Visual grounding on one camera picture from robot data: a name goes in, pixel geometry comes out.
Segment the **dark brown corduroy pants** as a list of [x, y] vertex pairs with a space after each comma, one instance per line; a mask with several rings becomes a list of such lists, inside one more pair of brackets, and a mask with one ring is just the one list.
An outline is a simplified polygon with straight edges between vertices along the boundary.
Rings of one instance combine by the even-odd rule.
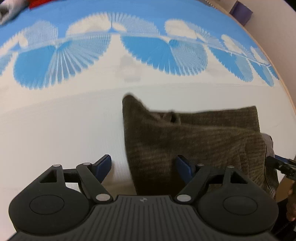
[[174, 165], [178, 155], [193, 164], [234, 166], [269, 196], [275, 195], [277, 172], [264, 164], [273, 142], [261, 133], [255, 106], [157, 112], [127, 95], [122, 112], [126, 156], [138, 195], [176, 195], [183, 188]]

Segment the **blue white patterned bedsheet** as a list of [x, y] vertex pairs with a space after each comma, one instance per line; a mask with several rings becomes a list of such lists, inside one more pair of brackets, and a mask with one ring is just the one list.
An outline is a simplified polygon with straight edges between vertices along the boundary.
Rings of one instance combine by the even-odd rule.
[[277, 69], [231, 72], [213, 50], [269, 64], [232, 17], [198, 1], [56, 1], [1, 27], [1, 240], [12, 199], [53, 164], [112, 157], [104, 185], [135, 194], [122, 99], [195, 113], [256, 106], [276, 154], [295, 156], [295, 107]]

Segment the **purple paper bag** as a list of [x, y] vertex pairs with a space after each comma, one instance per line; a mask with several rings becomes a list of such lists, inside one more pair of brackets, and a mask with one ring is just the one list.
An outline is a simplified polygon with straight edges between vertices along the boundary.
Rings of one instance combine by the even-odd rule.
[[240, 1], [236, 1], [229, 14], [233, 16], [241, 25], [245, 26], [251, 19], [253, 11]]

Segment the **white folded quilt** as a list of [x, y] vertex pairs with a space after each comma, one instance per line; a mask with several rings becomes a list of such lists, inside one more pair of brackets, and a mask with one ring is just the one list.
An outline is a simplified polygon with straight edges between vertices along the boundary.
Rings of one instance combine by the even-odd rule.
[[26, 0], [5, 0], [1, 3], [1, 25], [6, 24], [16, 17], [28, 6]]

